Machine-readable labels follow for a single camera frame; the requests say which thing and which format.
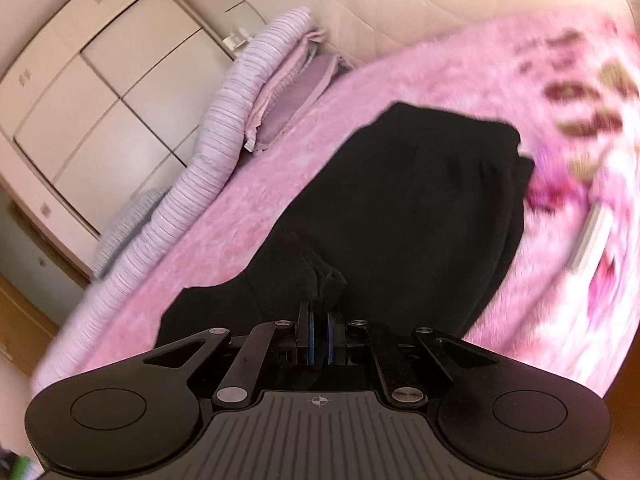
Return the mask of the black garment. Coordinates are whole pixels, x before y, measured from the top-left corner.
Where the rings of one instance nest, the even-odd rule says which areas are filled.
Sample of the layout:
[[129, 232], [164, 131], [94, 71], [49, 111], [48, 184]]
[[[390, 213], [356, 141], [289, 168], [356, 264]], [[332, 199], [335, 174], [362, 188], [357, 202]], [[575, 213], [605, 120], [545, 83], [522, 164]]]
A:
[[523, 235], [534, 164], [520, 142], [504, 122], [392, 105], [286, 207], [243, 271], [180, 292], [157, 343], [294, 321], [303, 301], [398, 335], [464, 336]]

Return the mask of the striped lilac folded quilt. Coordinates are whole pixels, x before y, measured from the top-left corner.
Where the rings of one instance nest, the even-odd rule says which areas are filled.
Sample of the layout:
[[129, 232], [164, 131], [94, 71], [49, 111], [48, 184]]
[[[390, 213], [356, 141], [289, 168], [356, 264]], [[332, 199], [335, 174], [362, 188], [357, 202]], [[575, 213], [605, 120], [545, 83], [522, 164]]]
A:
[[250, 40], [232, 63], [198, 127], [189, 165], [104, 278], [89, 286], [36, 367], [32, 394], [79, 372], [120, 307], [216, 200], [239, 161], [260, 90], [313, 29], [311, 10], [288, 11]]

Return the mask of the mauve pillowcase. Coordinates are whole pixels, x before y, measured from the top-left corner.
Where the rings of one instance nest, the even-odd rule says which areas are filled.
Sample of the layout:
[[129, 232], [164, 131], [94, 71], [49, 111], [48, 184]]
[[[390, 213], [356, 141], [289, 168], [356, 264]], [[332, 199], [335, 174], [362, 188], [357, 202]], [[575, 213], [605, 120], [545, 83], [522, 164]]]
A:
[[248, 152], [269, 148], [349, 71], [341, 55], [321, 52], [325, 39], [322, 29], [306, 32], [262, 86], [245, 124], [244, 148]]

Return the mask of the wooden door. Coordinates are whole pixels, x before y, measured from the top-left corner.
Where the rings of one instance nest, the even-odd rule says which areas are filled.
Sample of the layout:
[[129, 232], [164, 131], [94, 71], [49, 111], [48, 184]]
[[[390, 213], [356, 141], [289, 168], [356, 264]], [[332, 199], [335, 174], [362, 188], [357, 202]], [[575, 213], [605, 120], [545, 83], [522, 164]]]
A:
[[32, 377], [58, 326], [37, 309], [14, 285], [0, 275], [1, 356], [27, 377]]

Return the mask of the glass shelf with items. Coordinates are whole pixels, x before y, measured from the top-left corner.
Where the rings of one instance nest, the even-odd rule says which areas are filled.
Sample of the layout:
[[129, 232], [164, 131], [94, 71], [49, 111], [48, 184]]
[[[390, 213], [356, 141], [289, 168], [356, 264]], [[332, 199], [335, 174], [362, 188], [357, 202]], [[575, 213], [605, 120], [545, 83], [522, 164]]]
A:
[[231, 53], [245, 48], [267, 25], [267, 21], [247, 0], [221, 0], [224, 38]]

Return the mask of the cream wardrobe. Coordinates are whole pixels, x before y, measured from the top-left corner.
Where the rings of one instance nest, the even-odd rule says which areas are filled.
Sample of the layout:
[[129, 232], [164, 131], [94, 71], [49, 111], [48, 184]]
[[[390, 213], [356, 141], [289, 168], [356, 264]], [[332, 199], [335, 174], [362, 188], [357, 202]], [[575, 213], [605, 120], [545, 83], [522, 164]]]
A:
[[1, 81], [1, 177], [88, 269], [134, 196], [186, 168], [231, 58], [183, 0], [70, 0]]

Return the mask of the pink floral blanket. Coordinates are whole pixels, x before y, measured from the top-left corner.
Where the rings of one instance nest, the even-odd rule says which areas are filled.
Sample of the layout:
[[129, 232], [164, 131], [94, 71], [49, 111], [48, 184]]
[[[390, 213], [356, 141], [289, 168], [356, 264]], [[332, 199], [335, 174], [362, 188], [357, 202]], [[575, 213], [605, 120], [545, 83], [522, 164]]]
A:
[[639, 43], [513, 15], [337, 78], [241, 150], [306, 11], [232, 65], [193, 158], [50, 345], [32, 391], [186, 336], [296, 318], [428, 326], [605, 394], [639, 324]]

